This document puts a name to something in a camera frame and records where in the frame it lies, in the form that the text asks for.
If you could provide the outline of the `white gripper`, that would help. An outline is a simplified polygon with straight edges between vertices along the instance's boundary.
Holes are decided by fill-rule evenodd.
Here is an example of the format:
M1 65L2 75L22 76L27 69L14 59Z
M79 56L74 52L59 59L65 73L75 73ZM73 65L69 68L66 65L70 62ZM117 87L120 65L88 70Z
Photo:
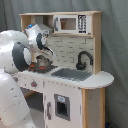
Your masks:
M38 58L46 58L48 59L51 64L55 61L56 59L56 55L54 53L54 51L48 47L46 47L45 49L43 49L40 54L36 57L36 59Z

